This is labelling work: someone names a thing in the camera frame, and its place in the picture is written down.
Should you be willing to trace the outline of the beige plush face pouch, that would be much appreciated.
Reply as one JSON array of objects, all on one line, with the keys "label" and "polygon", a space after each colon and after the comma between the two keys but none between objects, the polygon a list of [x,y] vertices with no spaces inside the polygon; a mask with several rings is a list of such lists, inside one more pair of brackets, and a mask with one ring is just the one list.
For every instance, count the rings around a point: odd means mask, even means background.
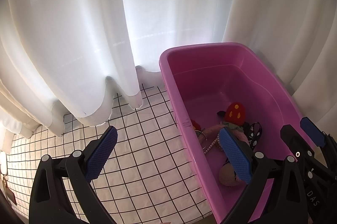
[{"label": "beige plush face pouch", "polygon": [[226,162],[220,168],[218,179],[219,182],[226,187],[234,187],[245,183],[238,177],[230,162]]}]

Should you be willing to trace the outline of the pink fuzzy strawberry headband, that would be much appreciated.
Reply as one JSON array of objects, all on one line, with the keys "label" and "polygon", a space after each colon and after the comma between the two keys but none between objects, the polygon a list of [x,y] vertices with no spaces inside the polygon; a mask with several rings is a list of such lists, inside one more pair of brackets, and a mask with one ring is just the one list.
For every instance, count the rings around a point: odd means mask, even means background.
[{"label": "pink fuzzy strawberry headband", "polygon": [[228,129],[240,141],[244,141],[247,144],[250,143],[243,130],[246,119],[246,109],[241,103],[232,103],[228,106],[226,111],[219,111],[217,115],[221,118],[221,123],[206,129],[202,129],[196,121],[191,120],[193,130],[203,131],[207,136],[207,141],[200,143],[204,154],[208,153],[214,146],[222,150],[219,144],[219,133],[221,129]]}]

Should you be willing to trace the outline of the white device at edge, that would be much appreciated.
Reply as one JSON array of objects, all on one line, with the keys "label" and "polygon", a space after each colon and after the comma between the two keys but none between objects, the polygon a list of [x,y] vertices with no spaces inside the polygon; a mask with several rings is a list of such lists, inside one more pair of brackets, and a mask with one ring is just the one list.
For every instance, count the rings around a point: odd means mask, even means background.
[{"label": "white device at edge", "polygon": [[0,166],[1,166],[1,174],[7,175],[7,155],[4,151],[0,152]]}]

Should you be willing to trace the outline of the white grid bedsheet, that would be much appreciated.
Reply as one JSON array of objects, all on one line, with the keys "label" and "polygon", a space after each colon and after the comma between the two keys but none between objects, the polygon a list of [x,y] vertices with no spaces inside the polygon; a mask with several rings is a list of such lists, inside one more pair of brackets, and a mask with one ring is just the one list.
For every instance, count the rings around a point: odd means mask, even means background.
[{"label": "white grid bedsheet", "polygon": [[83,125],[67,113],[60,137],[42,125],[29,139],[15,136],[6,157],[14,211],[28,219],[33,180],[43,155],[69,156],[113,126],[118,141],[91,186],[118,223],[214,223],[165,87],[141,87],[140,91],[139,109],[116,95],[110,118],[96,127]]}]

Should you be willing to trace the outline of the pink plastic bin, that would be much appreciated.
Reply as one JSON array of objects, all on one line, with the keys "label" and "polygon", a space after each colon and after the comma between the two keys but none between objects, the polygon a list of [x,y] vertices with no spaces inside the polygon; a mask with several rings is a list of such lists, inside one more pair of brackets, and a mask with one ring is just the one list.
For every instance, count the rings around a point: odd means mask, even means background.
[{"label": "pink plastic bin", "polygon": [[217,222],[223,221],[244,190],[219,182],[226,156],[218,148],[203,151],[193,123],[207,129],[220,124],[219,111],[238,103],[245,121],[260,123],[256,150],[270,159],[291,154],[282,141],[282,126],[300,129],[302,114],[286,89],[267,66],[244,45],[210,43],[171,48],[161,54],[159,66],[178,129]]}]

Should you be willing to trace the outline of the white curtain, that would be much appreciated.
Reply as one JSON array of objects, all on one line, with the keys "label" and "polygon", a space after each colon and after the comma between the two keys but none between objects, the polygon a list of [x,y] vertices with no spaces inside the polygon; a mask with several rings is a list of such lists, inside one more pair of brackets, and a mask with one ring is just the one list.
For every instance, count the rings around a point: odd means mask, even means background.
[{"label": "white curtain", "polygon": [[141,106],[159,57],[237,42],[272,69],[300,111],[336,131],[336,0],[1,0],[1,125],[55,135],[70,112],[105,122],[112,96]]}]

